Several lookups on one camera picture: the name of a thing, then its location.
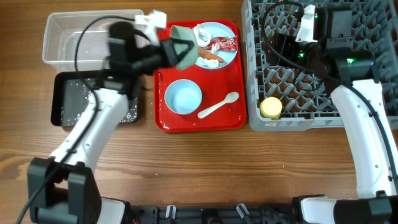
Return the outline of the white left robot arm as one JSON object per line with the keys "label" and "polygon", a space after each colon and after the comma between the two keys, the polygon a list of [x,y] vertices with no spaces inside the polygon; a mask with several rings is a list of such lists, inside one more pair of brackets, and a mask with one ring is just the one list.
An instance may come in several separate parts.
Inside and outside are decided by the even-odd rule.
{"label": "white left robot arm", "polygon": [[161,68],[183,70],[198,57],[194,32],[173,26],[168,39],[159,26],[134,28],[134,20],[116,16],[109,27],[109,68],[101,69],[90,87],[91,99],[64,142],[46,159],[28,168],[29,200],[23,208],[34,223],[124,223],[130,204],[100,195],[94,171],[120,120],[140,92],[141,75]]}

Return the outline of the yellow cup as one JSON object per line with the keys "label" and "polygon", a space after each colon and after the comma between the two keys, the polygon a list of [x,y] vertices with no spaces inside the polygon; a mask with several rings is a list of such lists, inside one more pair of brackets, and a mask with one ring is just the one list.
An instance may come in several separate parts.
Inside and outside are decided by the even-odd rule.
{"label": "yellow cup", "polygon": [[259,110],[263,118],[279,119],[282,112],[282,103],[278,98],[270,96],[261,101]]}

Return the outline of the green bowl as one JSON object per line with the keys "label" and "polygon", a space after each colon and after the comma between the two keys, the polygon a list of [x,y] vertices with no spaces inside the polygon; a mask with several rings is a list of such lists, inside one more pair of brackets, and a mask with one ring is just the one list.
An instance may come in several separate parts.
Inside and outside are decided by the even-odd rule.
{"label": "green bowl", "polygon": [[198,58],[198,44],[195,34],[189,27],[173,25],[170,30],[170,40],[177,54],[178,70],[185,70],[194,65]]}

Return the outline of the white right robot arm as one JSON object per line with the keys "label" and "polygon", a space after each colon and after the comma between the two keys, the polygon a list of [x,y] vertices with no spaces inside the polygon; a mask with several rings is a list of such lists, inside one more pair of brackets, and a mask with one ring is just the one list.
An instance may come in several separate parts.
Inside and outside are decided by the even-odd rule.
{"label": "white right robot arm", "polygon": [[297,38],[279,35],[267,48],[286,65],[321,79],[338,110],[356,171],[357,199],[297,197],[297,223],[396,223],[397,147],[383,105],[374,54],[355,50],[352,10],[297,5]]}

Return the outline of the light blue bowl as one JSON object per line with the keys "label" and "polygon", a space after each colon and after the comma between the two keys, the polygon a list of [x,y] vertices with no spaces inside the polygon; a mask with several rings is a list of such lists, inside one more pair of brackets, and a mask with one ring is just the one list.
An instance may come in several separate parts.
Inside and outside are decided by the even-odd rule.
{"label": "light blue bowl", "polygon": [[179,79],[172,82],[164,94],[165,104],[175,114],[188,115],[201,105],[201,88],[193,81]]}

